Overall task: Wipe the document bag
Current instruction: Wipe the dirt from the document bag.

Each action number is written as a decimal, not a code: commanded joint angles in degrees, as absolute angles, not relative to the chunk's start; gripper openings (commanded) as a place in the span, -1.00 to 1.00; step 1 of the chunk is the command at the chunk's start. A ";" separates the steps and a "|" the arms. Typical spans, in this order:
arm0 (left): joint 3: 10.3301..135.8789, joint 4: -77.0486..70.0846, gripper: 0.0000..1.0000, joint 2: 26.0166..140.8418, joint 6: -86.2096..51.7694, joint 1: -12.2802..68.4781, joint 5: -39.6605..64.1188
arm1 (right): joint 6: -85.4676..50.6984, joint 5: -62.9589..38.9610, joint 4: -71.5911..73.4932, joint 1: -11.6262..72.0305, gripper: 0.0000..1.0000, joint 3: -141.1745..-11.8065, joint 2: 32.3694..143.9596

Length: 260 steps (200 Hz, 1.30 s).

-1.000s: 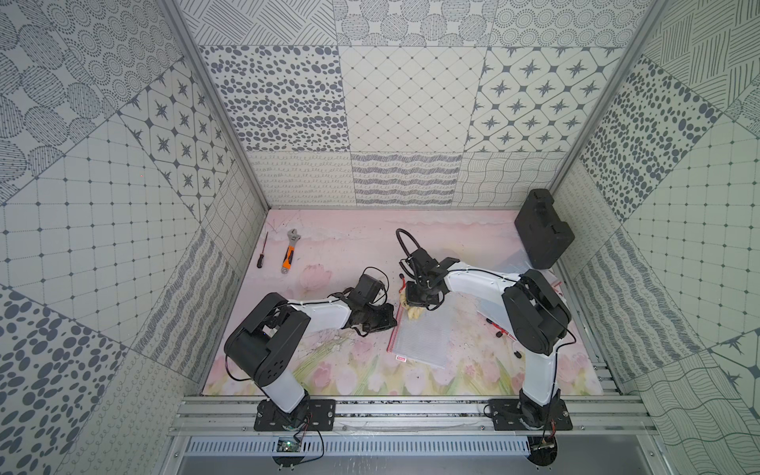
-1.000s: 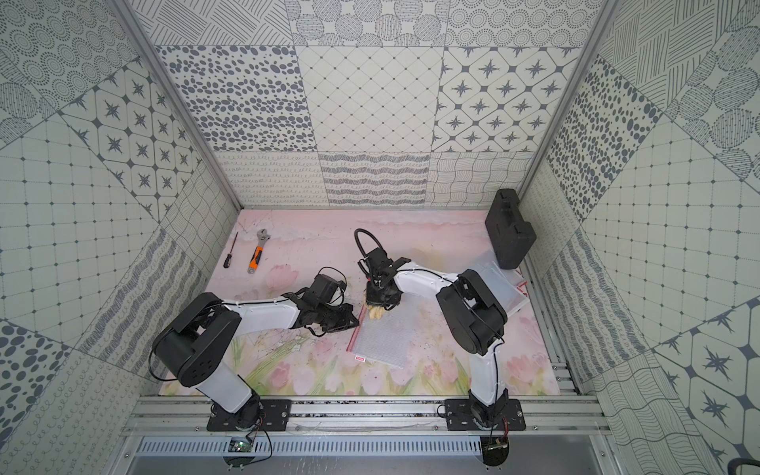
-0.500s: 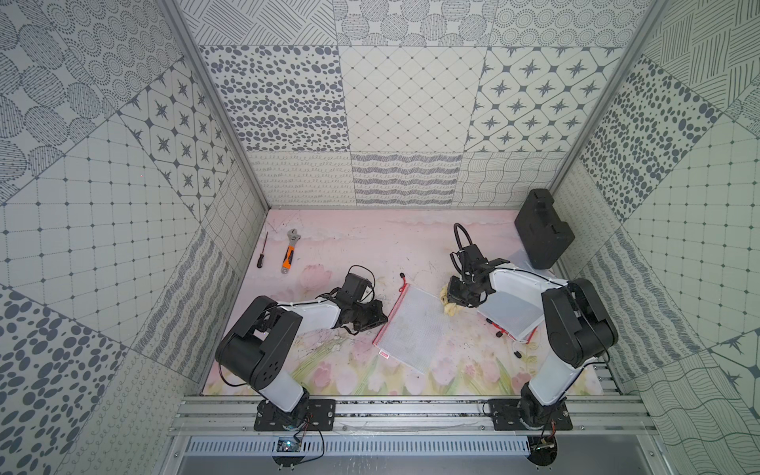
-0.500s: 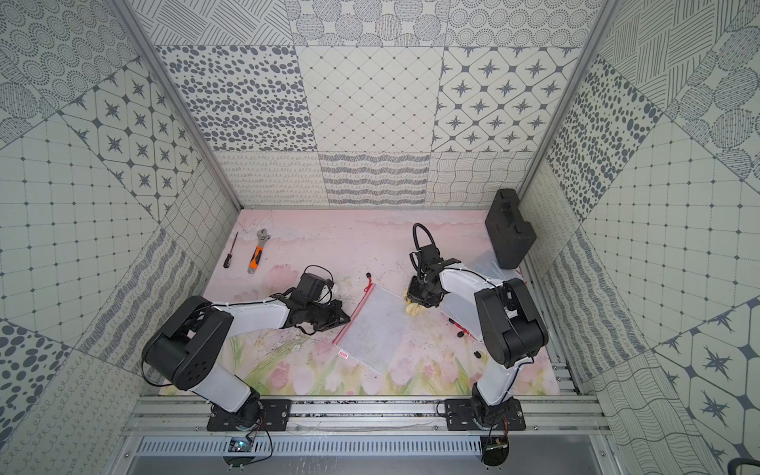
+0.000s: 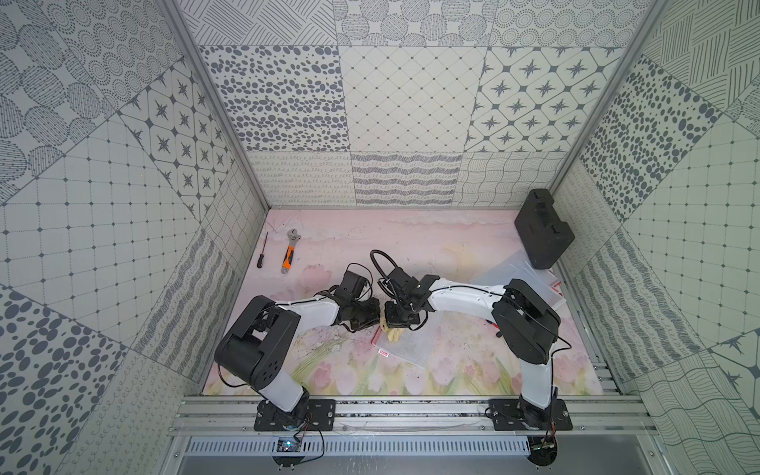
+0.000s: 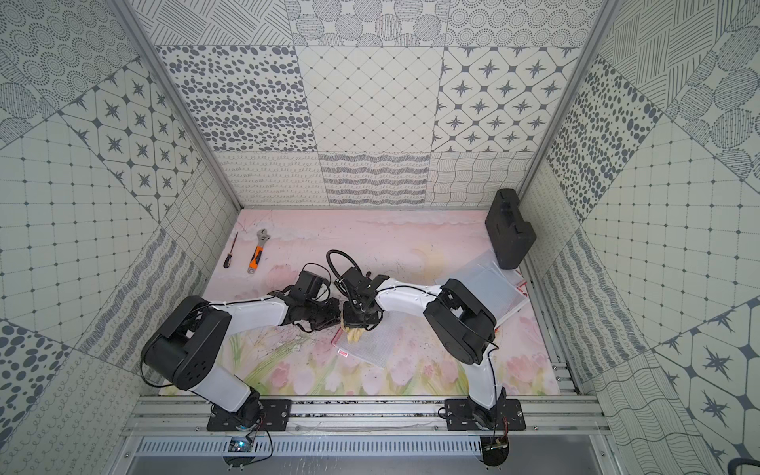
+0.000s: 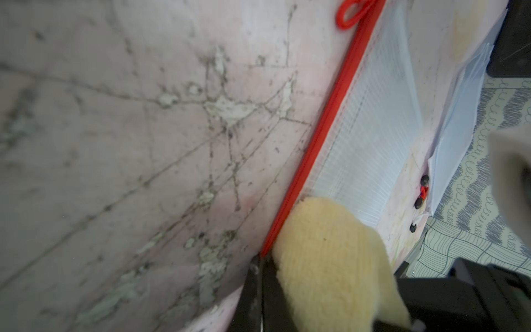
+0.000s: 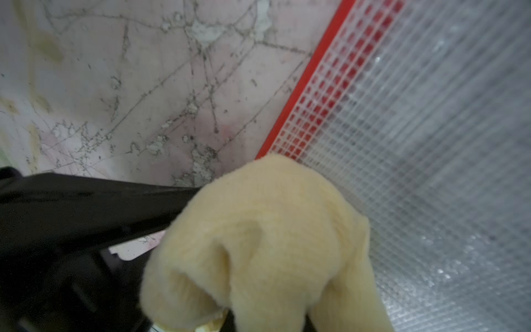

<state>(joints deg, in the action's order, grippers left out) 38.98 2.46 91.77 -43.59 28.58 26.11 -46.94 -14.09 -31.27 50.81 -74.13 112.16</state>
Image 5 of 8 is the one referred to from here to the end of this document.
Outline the clear mesh document bag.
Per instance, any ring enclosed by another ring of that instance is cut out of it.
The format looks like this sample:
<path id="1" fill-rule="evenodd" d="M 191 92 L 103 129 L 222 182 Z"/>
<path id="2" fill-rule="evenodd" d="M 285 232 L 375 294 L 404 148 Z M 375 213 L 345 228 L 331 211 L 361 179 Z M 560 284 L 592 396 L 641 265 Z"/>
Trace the clear mesh document bag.
<path id="1" fill-rule="evenodd" d="M 488 348 L 498 330 L 493 323 L 457 312 L 429 315 L 427 324 L 418 331 L 405 330 L 399 342 L 389 342 L 381 329 L 371 343 L 383 357 L 399 359 L 419 368 L 434 370 L 457 366 Z"/>
<path id="2" fill-rule="evenodd" d="M 516 251 L 471 279 L 468 285 L 475 287 L 476 293 L 498 302 L 505 293 L 504 287 L 515 279 L 524 281 L 555 312 L 559 312 L 566 303 L 559 278 L 551 270 L 534 269 L 525 251 Z"/>

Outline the yellow microfiber cloth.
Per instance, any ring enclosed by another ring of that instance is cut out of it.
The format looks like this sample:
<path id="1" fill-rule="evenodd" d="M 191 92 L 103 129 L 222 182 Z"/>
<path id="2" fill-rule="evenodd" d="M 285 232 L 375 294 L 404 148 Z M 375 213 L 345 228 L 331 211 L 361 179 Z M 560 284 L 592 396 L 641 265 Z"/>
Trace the yellow microfiber cloth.
<path id="1" fill-rule="evenodd" d="M 382 330 L 383 334 L 385 334 L 386 338 L 388 338 L 389 342 L 393 342 L 393 344 L 395 344 L 395 342 L 399 342 L 405 332 L 404 328 L 390 327 L 385 317 L 382 317 L 380 319 L 380 329 Z"/>

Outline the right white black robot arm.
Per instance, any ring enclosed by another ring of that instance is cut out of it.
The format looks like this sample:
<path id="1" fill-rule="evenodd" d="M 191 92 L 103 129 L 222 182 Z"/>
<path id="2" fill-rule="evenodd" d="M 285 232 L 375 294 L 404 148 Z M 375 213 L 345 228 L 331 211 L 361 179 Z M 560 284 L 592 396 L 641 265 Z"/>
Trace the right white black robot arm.
<path id="1" fill-rule="evenodd" d="M 379 273 L 378 286 L 389 297 L 384 317 L 390 329 L 417 331 L 435 312 L 478 317 L 498 334 L 521 362 L 519 409 L 531 428 L 551 433 L 557 428 L 557 388 L 553 357 L 560 316 L 526 283 L 513 279 L 503 286 L 465 284 L 427 274 L 409 275 L 385 251 L 372 249 L 370 260 Z"/>

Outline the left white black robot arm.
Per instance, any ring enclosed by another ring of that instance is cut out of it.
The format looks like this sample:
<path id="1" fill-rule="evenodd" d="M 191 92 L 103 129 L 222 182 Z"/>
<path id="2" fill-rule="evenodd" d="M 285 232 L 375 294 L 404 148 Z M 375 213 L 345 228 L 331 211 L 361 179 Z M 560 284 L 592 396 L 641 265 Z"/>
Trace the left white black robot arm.
<path id="1" fill-rule="evenodd" d="M 297 336 L 319 328 L 342 327 L 357 333 L 380 323 L 373 277 L 346 269 L 342 282 L 315 296 L 275 302 L 256 296 L 219 342 L 214 361 L 219 372 L 237 377 L 273 407 L 284 427 L 306 422 L 310 395 L 283 368 Z"/>

